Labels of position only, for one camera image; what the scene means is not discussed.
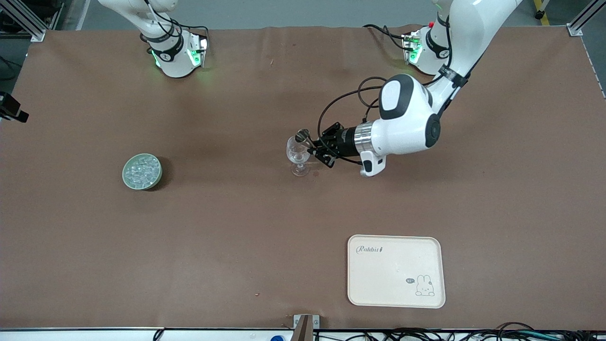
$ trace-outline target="cable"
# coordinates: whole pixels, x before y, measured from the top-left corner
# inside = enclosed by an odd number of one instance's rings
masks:
[[[390,36],[392,36],[392,37],[394,37],[394,38],[399,38],[399,39],[402,39],[402,36],[398,36],[398,35],[391,34],[389,31],[385,31],[385,30],[383,30],[382,28],[380,28],[380,27],[379,27],[379,26],[377,26],[377,25],[373,25],[373,24],[367,24],[367,25],[364,25],[364,26],[362,26],[362,27],[364,27],[364,28],[366,28],[366,29],[367,29],[367,28],[375,29],[375,30],[377,30],[377,31],[379,31],[379,32],[381,32],[381,33],[383,33],[384,35],[390,35]]]
[[[164,328],[156,330],[151,341],[158,341],[162,335],[164,335]]]
[[[373,80],[373,79],[379,79],[379,80],[383,81],[383,83],[387,82],[387,79],[385,79],[385,78],[383,78],[383,77],[368,77],[368,78],[366,78],[365,80],[363,80],[363,81],[360,83],[360,85],[358,85],[358,99],[360,99],[360,102],[362,102],[362,104],[363,104],[365,107],[367,107],[367,108],[368,108],[368,107],[373,107],[373,106],[372,106],[372,104],[368,104],[368,103],[366,103],[366,102],[364,101],[364,99],[362,98],[362,93],[361,93],[360,89],[362,89],[362,86],[364,86],[364,84],[365,84],[367,81],[371,81],[371,80]]]
[[[377,25],[373,25],[373,24],[368,24],[368,25],[364,25],[362,27],[366,27],[366,28],[371,28],[371,29],[376,29],[379,32],[383,33],[384,35],[388,36],[389,39],[391,39],[391,41],[393,42],[393,44],[395,46],[397,46],[399,49],[401,50],[405,50],[405,51],[412,51],[413,49],[409,48],[409,47],[404,47],[402,46],[402,44],[398,44],[398,42],[395,39],[400,39],[402,40],[402,35],[395,35],[392,34],[392,32],[389,32],[389,29],[387,28],[387,25],[383,26],[383,29],[379,28],[379,26]]]
[[[356,336],[352,336],[352,337],[350,337],[350,338],[346,339],[345,341],[351,341],[351,340],[353,340],[353,339],[357,339],[358,337],[364,337],[364,338],[366,338],[366,335],[365,335],[365,334],[362,334],[362,335],[356,335]]]
[[[531,326],[526,325],[526,324],[521,323],[521,322],[507,322],[507,323],[503,323],[501,326],[497,327],[497,328],[499,328],[499,331],[498,331],[498,333],[496,335],[496,340],[497,341],[503,341],[503,332],[505,331],[505,328],[507,328],[509,326],[515,326],[515,325],[523,326],[524,328],[528,328],[529,330],[534,330],[534,328],[532,328]]]
[[[183,27],[187,28],[187,29],[204,29],[204,31],[206,32],[206,35],[204,36],[204,38],[208,38],[208,27],[200,25],[200,26],[189,26],[189,25],[182,25],[180,24],[177,20],[173,19],[173,18],[165,18],[163,17],[160,13],[158,13],[153,7],[152,5],[149,3],[149,0],[144,0],[145,3],[147,4],[147,6],[150,8],[153,16],[156,18],[156,20],[158,21],[158,25],[160,25],[160,28],[164,31],[164,33],[166,33],[167,35],[177,38],[179,35],[173,36],[171,34],[169,34],[166,29],[164,28],[164,26],[162,26],[162,24],[160,24],[160,19],[163,19],[164,21],[170,22],[173,25],[177,25],[179,26],[179,28],[181,30],[183,30]]]
[[[366,123],[368,122],[368,113],[370,113],[370,109],[372,108],[378,108],[379,106],[374,106],[375,103],[377,103],[379,101],[379,98],[377,98],[376,100],[374,100],[372,103],[370,103],[370,106],[368,106],[366,108],[366,113],[364,114],[364,117],[362,118],[362,123]]]
[[[156,21],[158,22],[158,26],[160,26],[160,28],[162,29],[162,31],[164,31],[164,33],[166,33],[167,36],[172,37],[172,38],[178,38],[181,33],[177,32],[177,35],[173,36],[171,33],[169,33],[168,31],[166,31],[166,29],[164,28],[164,26],[162,26],[162,23],[160,23],[160,19],[158,18],[158,16],[162,19],[164,19],[167,22],[170,22],[171,26],[174,25],[174,22],[172,22],[171,20],[166,19],[165,17],[161,16],[160,13],[156,12],[155,9],[153,9],[152,5],[150,4],[149,0],[143,0],[145,1],[145,3],[147,4],[147,7],[149,7],[149,9],[151,10],[152,15],[154,16],[154,18],[156,19]]]
[[[376,337],[370,335],[368,332],[364,332],[364,335],[366,336],[366,338],[370,341],[379,341],[379,339],[377,339]]]
[[[15,70],[13,68],[13,66],[21,68],[21,67],[23,67],[23,65],[18,64],[14,61],[10,61],[10,60],[4,58],[3,56],[0,56],[0,61],[2,61],[8,67],[9,71],[11,72],[11,75],[8,77],[0,77],[0,81],[11,81],[11,80],[17,78],[17,76],[19,75],[19,72],[17,70]]]
[[[342,100],[343,98],[345,98],[345,97],[347,97],[347,96],[351,96],[351,95],[353,95],[353,94],[355,94],[355,93],[358,93],[358,92],[361,92],[361,91],[368,91],[368,90],[380,89],[380,88],[381,88],[380,86],[371,86],[371,87],[365,87],[365,88],[360,89],[360,90],[350,91],[350,92],[348,92],[348,93],[345,93],[345,94],[343,94],[343,95],[341,95],[341,96],[339,96],[339,97],[335,98],[335,99],[334,99],[332,102],[330,102],[330,103],[329,103],[329,104],[326,106],[326,108],[324,108],[324,110],[323,110],[323,111],[322,111],[322,113],[320,114],[320,118],[318,119],[318,140],[320,141],[320,143],[322,143],[322,145],[323,145],[323,146],[324,146],[324,147],[325,147],[325,148],[326,148],[326,149],[327,149],[327,150],[328,150],[328,151],[329,151],[329,152],[330,152],[330,153],[331,153],[331,154],[332,154],[334,157],[336,157],[336,158],[340,158],[340,159],[345,160],[345,161],[347,161],[347,162],[349,162],[349,163],[354,163],[354,164],[357,164],[357,165],[362,166],[362,163],[361,163],[360,161],[355,161],[355,160],[348,159],[348,158],[346,158],[346,157],[342,157],[342,156],[340,156],[339,154],[337,154],[335,151],[333,151],[333,150],[332,150],[330,147],[328,147],[328,146],[326,145],[326,143],[324,143],[324,140],[322,140],[322,138],[321,138],[322,133],[320,133],[320,129],[321,129],[321,127],[322,127],[322,119],[324,118],[324,115],[325,115],[325,114],[326,114],[326,112],[327,112],[327,111],[330,109],[330,107],[331,107],[331,106],[333,106],[333,104],[334,104],[334,103],[337,103],[338,101]]]
[[[317,337],[321,337],[323,339],[327,339],[327,340],[333,340],[333,341],[343,341],[341,339],[335,339],[334,337],[330,337],[330,336],[322,336],[320,335],[320,333],[314,333],[314,336]]]
[[[530,337],[533,337],[535,339],[541,339],[541,340],[560,340],[560,338],[555,337],[555,336],[551,336],[551,335],[547,335],[547,334],[543,334],[543,333],[537,333],[536,331],[530,331],[530,330],[520,330],[518,331],[518,333],[520,334],[526,334]]]
[[[422,328],[396,328],[390,331],[390,334],[397,335],[397,340],[400,341],[403,337],[414,337],[421,341],[444,341],[442,337],[435,331]],[[432,339],[427,334],[436,336],[437,339]]]
[[[446,64],[446,67],[450,67],[450,63],[453,60],[453,47],[450,44],[450,16],[446,18],[445,26],[446,26],[446,41],[448,42],[448,63]],[[435,78],[427,83],[423,83],[423,86],[428,86],[430,84],[433,84],[433,83],[439,81],[440,79],[442,79],[442,77],[444,77],[444,75],[440,73],[440,75],[437,78]]]

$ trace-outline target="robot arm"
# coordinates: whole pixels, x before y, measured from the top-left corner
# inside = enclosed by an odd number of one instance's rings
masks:
[[[156,65],[169,77],[189,75],[202,66],[206,37],[183,29],[168,17],[178,0],[99,0],[137,26],[151,46]]]
[[[431,148],[440,137],[443,111],[521,2],[453,0],[448,16],[450,62],[441,67],[439,78],[427,87],[409,75],[388,79],[379,93],[380,119],[346,129],[333,125],[313,142],[312,154],[329,167],[335,157],[359,155],[361,175],[372,177],[385,169],[388,154],[410,154]]]

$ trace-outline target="round container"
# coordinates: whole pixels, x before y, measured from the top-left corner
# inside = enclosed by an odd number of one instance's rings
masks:
[[[156,186],[162,178],[160,160],[152,154],[131,157],[122,169],[122,181],[130,189],[143,191]]]

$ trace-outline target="brown table cover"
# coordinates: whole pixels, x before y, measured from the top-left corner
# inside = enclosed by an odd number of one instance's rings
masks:
[[[279,327],[309,312],[327,328],[606,329],[606,104],[565,28],[503,28],[438,144],[371,179],[344,162],[296,178],[285,143],[362,79],[416,74],[385,37],[212,31],[208,68],[170,79],[138,35],[48,32],[30,48],[13,93],[30,121],[0,132],[0,326]],[[351,96],[325,127],[364,109]],[[141,152],[163,162],[156,191],[122,183]],[[444,307],[352,305],[354,234],[437,238]]]

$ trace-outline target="black cable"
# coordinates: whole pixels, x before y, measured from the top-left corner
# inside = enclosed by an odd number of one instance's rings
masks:
[[[170,22],[171,26],[174,26],[174,22],[172,22],[171,20],[166,19],[165,17],[161,16],[158,12],[156,12],[156,10],[153,8],[153,6],[150,4],[149,0],[143,0],[145,1],[145,3],[147,4],[147,7],[149,7],[151,9],[151,11],[157,16],[160,17],[162,19],[164,19],[167,22]],[[164,33],[166,33],[167,36],[172,37],[172,38],[178,38],[181,33],[177,32],[177,35],[173,36],[171,33],[169,33],[168,31],[166,31],[166,29],[164,28],[164,26],[162,26],[162,23],[160,22],[160,20],[158,20],[158,26],[160,26],[160,28],[162,29],[162,31],[164,31]]]
[[[356,336],[352,336],[352,337],[350,337],[350,338],[346,339],[345,341],[351,341],[351,340],[353,340],[353,339],[357,339],[358,337],[366,337],[366,335],[365,335],[365,334],[362,334],[362,335],[356,335]]]
[[[446,67],[450,67],[450,63],[453,60],[453,47],[450,44],[450,17],[446,18],[445,25],[446,25],[446,41],[448,42],[448,63],[446,64]],[[440,73],[440,75],[437,78],[435,78],[427,83],[423,83],[423,86],[428,86],[430,84],[433,84],[433,83],[439,81],[440,79],[442,79],[442,77],[444,77],[444,75]]]
[[[402,339],[403,337],[414,337],[414,338],[422,340],[422,341],[444,341],[438,333],[436,333],[435,331],[429,330],[429,329],[396,328],[396,329],[393,329],[391,332],[393,334],[399,334],[398,340]],[[436,336],[437,339],[432,339],[427,334]]]
[[[370,106],[368,106],[366,108],[366,113],[364,114],[364,117],[362,117],[362,123],[366,123],[368,122],[368,113],[370,113],[370,109],[372,108],[378,108],[379,106],[373,106],[375,103],[377,103],[379,101],[379,98],[377,98],[376,100],[374,100],[372,103],[370,103]]]
[[[377,31],[379,31],[379,32],[381,32],[381,33],[383,33],[384,35],[390,35],[390,36],[392,36],[392,37],[394,37],[394,38],[399,38],[399,39],[402,39],[402,36],[391,34],[389,31],[385,31],[385,30],[383,30],[382,28],[380,28],[380,27],[379,27],[379,26],[377,26],[377,25],[373,25],[373,24],[367,24],[367,25],[364,25],[364,26],[362,26],[362,27],[364,27],[364,28],[366,28],[366,29],[367,29],[367,28],[375,29],[375,30],[377,30]]]
[[[381,88],[380,86],[371,86],[371,87],[365,87],[365,88],[363,88],[363,89],[360,89],[359,91],[361,92],[361,91],[368,91],[368,90],[374,90],[374,89],[380,89],[380,88]],[[351,95],[353,95],[353,94],[355,94],[355,93],[358,93],[359,91],[358,91],[358,90],[354,90],[354,91],[350,91],[350,92],[348,92],[348,93],[345,93],[345,94],[343,94],[343,95],[341,95],[341,96],[339,96],[339,97],[335,98],[335,99],[334,99],[332,102],[330,102],[330,103],[329,103],[329,104],[326,106],[326,108],[324,108],[324,110],[323,110],[323,111],[322,111],[322,113],[320,114],[320,118],[318,119],[318,140],[320,141],[320,143],[322,143],[322,145],[323,145],[323,146],[324,146],[324,147],[325,147],[325,148],[326,148],[326,149],[327,149],[327,150],[328,150],[328,151],[329,151],[329,152],[330,152],[330,153],[331,153],[331,154],[332,154],[334,157],[336,157],[336,158],[340,158],[340,159],[345,160],[345,161],[347,161],[347,162],[349,162],[349,163],[354,163],[354,164],[357,164],[357,165],[362,166],[362,163],[361,163],[360,161],[355,161],[355,160],[348,159],[348,158],[346,158],[346,157],[342,157],[342,156],[340,156],[339,154],[337,154],[335,151],[333,151],[332,149],[330,149],[330,147],[328,147],[328,146],[326,145],[326,143],[324,143],[324,140],[322,140],[322,138],[321,138],[321,137],[322,137],[322,133],[321,133],[321,131],[320,131],[320,129],[322,128],[322,119],[324,118],[324,115],[325,115],[325,114],[326,114],[326,112],[327,112],[327,111],[330,109],[330,107],[331,107],[331,106],[333,106],[333,104],[334,104],[334,103],[337,103],[338,101],[342,100],[343,98],[345,98],[345,97],[347,97],[347,96],[351,96]]]
[[[8,77],[0,77],[0,81],[11,81],[11,80],[17,78],[17,76],[19,75],[19,72],[17,70],[15,70],[13,68],[13,66],[16,66],[16,67],[23,67],[23,66],[14,61],[8,60],[8,59],[4,58],[3,56],[0,56],[0,61],[2,61],[8,67],[9,71],[11,72],[11,75]]]
[[[314,336],[315,336],[315,337],[321,337],[321,338],[323,338],[323,339],[327,339],[327,340],[333,340],[333,341],[343,341],[343,340],[341,340],[341,339],[335,339],[334,337],[320,335],[320,333],[315,333],[315,334],[314,334]]]
[[[366,336],[366,338],[370,341],[379,341],[379,339],[377,339],[376,337],[370,335],[368,332],[364,332],[364,335]]]
[[[203,25],[200,25],[200,26],[189,26],[189,25],[182,25],[182,24],[180,24],[180,23],[179,23],[177,20],[175,20],[175,19],[173,19],[173,18],[165,18],[165,17],[163,17],[163,16],[162,16],[160,13],[158,13],[158,12],[157,12],[157,11],[156,11],[156,10],[155,10],[153,7],[151,8],[151,10],[153,11],[153,13],[155,13],[155,15],[156,15],[157,17],[159,17],[159,18],[161,18],[161,19],[163,19],[163,20],[165,20],[165,21],[167,21],[167,22],[170,22],[170,23],[171,23],[171,24],[173,24],[173,25],[177,25],[177,26],[179,26],[179,28],[180,28],[181,30],[183,30],[183,27],[185,27],[185,28],[187,28],[187,29],[204,29],[204,31],[206,32],[206,35],[205,35],[204,37],[205,37],[205,38],[208,38],[208,27],[206,27],[206,26],[203,26]]]
[[[480,330],[474,331],[472,333],[469,333],[469,335],[463,337],[459,341],[468,341],[470,338],[472,338],[472,337],[474,337],[476,335],[481,335],[481,334],[489,333],[491,331],[492,331],[492,329],[480,329]]]
[[[153,335],[151,341],[158,341],[164,335],[164,329],[158,329]]]
[[[524,324],[524,323],[520,323],[520,322],[507,322],[507,323],[503,323],[501,326],[497,327],[499,329],[499,331],[497,332],[496,335],[496,340],[497,341],[503,341],[503,333],[505,331],[505,328],[509,327],[509,326],[523,326],[524,328],[528,328],[529,330],[534,330],[534,328],[532,328],[531,326]]]
[[[389,39],[391,39],[393,44],[395,46],[397,46],[399,49],[404,50],[404,51],[413,51],[413,49],[411,49],[410,47],[404,47],[404,46],[402,46],[402,44],[398,44],[398,42],[393,37],[394,35],[392,35],[391,32],[389,32],[389,29],[387,28],[387,26],[383,26],[383,29],[385,30],[385,32],[387,32],[387,36],[389,37]]]
[[[363,104],[365,107],[367,107],[367,108],[368,108],[368,107],[373,107],[373,106],[372,106],[372,104],[368,104],[368,103],[366,103],[366,102],[364,101],[364,99],[362,98],[362,92],[360,91],[360,89],[362,89],[362,86],[364,86],[364,84],[365,84],[367,81],[371,81],[371,80],[373,80],[373,79],[379,79],[379,80],[383,81],[383,83],[384,83],[384,82],[387,82],[387,79],[385,79],[385,78],[383,78],[383,77],[368,77],[368,78],[366,78],[365,80],[363,80],[363,81],[360,83],[360,85],[358,85],[358,98],[360,99],[360,102],[362,102],[362,104]]]

